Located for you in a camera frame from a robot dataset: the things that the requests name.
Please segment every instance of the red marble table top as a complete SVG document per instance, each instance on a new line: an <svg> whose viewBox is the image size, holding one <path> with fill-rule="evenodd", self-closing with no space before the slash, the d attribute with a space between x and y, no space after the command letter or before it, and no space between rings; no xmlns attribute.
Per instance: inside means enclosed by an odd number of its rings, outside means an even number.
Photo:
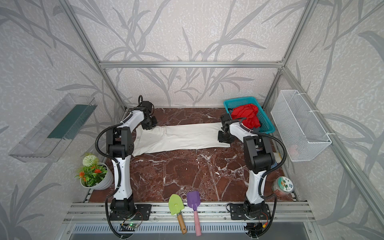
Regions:
<svg viewBox="0 0 384 240"><path fill-rule="evenodd" d="M158 108L154 116L158 126L220 122L224 108ZM112 168L111 160L107 165ZM266 178L265 195L272 193L271 185L281 169ZM142 154L131 159L131 187L135 202L167 202L172 194L186 201L189 191L199 191L201 201L244 201L248 188L249 170L244 163L243 144L235 140L230 148L175 150ZM93 191L90 202L104 202L114 184L106 190ZM293 201L292 196L278 201Z"/></svg>

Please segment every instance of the potted plant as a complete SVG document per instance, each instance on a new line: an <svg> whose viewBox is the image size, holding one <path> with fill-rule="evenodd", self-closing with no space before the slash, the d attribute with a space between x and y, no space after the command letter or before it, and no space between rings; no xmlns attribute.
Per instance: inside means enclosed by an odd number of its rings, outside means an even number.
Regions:
<svg viewBox="0 0 384 240"><path fill-rule="evenodd" d="M83 187L94 190L107 189L113 183L111 170L93 154L86 154L83 167L76 177Z"/></svg>

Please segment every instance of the pink handle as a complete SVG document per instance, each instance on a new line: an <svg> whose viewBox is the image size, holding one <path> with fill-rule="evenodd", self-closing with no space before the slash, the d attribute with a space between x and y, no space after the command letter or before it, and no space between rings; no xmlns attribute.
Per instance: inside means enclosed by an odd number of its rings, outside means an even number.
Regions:
<svg viewBox="0 0 384 240"><path fill-rule="evenodd" d="M197 216L197 211L194 211L193 214L195 215L195 229L196 229L196 236L198 237L198 236L201 236L199 217Z"/></svg>

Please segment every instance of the wallpaper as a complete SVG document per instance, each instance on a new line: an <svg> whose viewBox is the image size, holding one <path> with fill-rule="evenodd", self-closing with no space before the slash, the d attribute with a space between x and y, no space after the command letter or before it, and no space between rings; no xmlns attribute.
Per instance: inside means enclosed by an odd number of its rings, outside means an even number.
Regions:
<svg viewBox="0 0 384 240"><path fill-rule="evenodd" d="M0 239L54 239L87 190L74 178L97 133L122 108L102 81L58 3L0 2ZM56 163L23 163L9 151L67 94L98 105Z"/></svg>
<svg viewBox="0 0 384 240"><path fill-rule="evenodd" d="M279 61L306 0L71 0L103 61Z"/></svg>
<svg viewBox="0 0 384 240"><path fill-rule="evenodd" d="M326 2L316 6L288 67L384 196L384 1ZM331 148L287 165L325 239L384 239Z"/></svg>
<svg viewBox="0 0 384 240"><path fill-rule="evenodd" d="M263 104L275 72L275 68L115 68L108 75L127 106L143 95L155 107L223 107L224 100L244 96Z"/></svg>

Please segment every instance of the white wire mesh basket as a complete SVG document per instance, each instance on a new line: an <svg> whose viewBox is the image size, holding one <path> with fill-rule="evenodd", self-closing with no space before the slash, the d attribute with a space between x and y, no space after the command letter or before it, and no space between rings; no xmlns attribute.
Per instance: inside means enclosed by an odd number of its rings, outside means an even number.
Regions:
<svg viewBox="0 0 384 240"><path fill-rule="evenodd" d="M281 90L271 115L293 162L310 161L332 143L297 90Z"/></svg>

